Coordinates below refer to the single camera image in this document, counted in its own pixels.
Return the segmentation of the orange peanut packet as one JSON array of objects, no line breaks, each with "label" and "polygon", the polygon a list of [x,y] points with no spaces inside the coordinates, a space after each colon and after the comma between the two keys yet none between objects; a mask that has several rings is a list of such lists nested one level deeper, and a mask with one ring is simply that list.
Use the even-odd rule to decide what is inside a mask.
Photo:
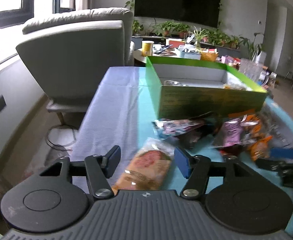
[{"label": "orange peanut packet", "polygon": [[270,156],[268,143],[273,137],[257,114],[247,115],[246,121],[256,122],[248,128],[249,139],[252,142],[247,146],[247,152],[251,159],[256,161],[259,158],[268,158]]}]

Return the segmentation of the dark purple snack packet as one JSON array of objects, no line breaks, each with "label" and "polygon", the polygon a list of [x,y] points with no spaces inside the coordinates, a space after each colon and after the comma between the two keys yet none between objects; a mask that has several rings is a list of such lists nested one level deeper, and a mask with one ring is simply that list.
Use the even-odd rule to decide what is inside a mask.
[{"label": "dark purple snack packet", "polygon": [[155,135],[159,139],[166,139],[170,137],[177,137],[179,135],[184,135],[196,128],[201,127],[206,122],[203,120],[168,120],[168,119],[159,119],[151,122]]}]

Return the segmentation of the patterned blue grey tablecloth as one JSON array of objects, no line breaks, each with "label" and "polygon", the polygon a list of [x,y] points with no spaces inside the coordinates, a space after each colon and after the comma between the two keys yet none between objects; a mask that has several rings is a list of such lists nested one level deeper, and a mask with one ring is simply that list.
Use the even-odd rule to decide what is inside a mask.
[{"label": "patterned blue grey tablecloth", "polygon": [[[72,148],[71,160],[82,161],[89,155],[104,155],[114,145],[121,147],[121,162],[109,179],[112,186],[124,172],[147,138],[155,138],[151,122],[157,117],[153,109],[145,78],[146,69],[140,67],[112,67],[106,72],[83,118]],[[211,148],[212,136],[201,139],[191,151],[212,161],[223,162],[221,154]],[[261,170],[246,153],[240,160],[283,189],[293,201],[293,189],[280,186],[275,172]],[[174,161],[161,189],[176,190],[179,194],[186,183]],[[293,236],[293,215],[286,232]]]}]

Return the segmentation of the green cardboard box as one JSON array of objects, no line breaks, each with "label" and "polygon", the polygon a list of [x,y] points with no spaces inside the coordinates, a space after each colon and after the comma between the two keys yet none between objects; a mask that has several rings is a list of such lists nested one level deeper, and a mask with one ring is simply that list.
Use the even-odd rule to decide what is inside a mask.
[{"label": "green cardboard box", "polygon": [[166,119],[257,112],[267,98],[265,89],[235,68],[202,60],[147,57],[146,83],[155,115]]}]

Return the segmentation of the wicker basket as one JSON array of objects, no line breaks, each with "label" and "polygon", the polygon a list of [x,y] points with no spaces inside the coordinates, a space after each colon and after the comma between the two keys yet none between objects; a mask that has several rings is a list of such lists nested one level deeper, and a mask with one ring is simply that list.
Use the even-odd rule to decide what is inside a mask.
[{"label": "wicker basket", "polygon": [[202,61],[209,61],[209,62],[215,62],[217,57],[219,56],[218,52],[209,51],[209,50],[201,50],[200,54],[201,54]]}]

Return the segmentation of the teal storage tray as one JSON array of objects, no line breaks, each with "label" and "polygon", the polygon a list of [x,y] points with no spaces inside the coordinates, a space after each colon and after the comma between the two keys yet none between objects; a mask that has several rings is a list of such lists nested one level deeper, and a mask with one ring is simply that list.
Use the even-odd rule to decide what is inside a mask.
[{"label": "teal storage tray", "polygon": [[193,59],[200,60],[201,54],[194,48],[189,48],[183,45],[180,45],[178,48],[174,49],[176,56],[183,59]]}]

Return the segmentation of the yellow can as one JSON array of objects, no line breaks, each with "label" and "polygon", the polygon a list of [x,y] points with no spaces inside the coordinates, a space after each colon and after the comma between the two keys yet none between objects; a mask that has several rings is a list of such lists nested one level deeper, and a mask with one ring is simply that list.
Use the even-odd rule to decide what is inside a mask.
[{"label": "yellow can", "polygon": [[153,54],[153,41],[142,41],[142,56],[152,56]]}]

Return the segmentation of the spider plant in vase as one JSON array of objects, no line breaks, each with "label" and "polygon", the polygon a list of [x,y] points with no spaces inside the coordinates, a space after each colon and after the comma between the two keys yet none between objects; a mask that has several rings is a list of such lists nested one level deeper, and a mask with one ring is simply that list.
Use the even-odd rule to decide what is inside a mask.
[{"label": "spider plant in vase", "polygon": [[208,37],[209,31],[207,29],[197,29],[195,28],[193,31],[193,35],[191,36],[191,41],[194,41],[194,46],[196,49],[200,50],[201,49],[201,41]]}]

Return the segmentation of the black wall socket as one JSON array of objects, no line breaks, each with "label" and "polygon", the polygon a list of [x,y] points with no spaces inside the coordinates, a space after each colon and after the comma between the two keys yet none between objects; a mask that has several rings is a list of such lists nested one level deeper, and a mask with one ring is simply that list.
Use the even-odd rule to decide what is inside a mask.
[{"label": "black wall socket", "polygon": [[6,101],[4,99],[4,96],[0,96],[0,112],[3,111],[5,109],[5,107],[7,106]]}]

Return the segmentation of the black wall television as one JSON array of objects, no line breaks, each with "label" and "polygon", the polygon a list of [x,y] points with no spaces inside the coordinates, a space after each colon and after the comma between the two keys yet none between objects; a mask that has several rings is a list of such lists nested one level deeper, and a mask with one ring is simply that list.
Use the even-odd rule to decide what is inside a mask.
[{"label": "black wall television", "polygon": [[221,0],[135,0],[134,15],[216,28]]}]

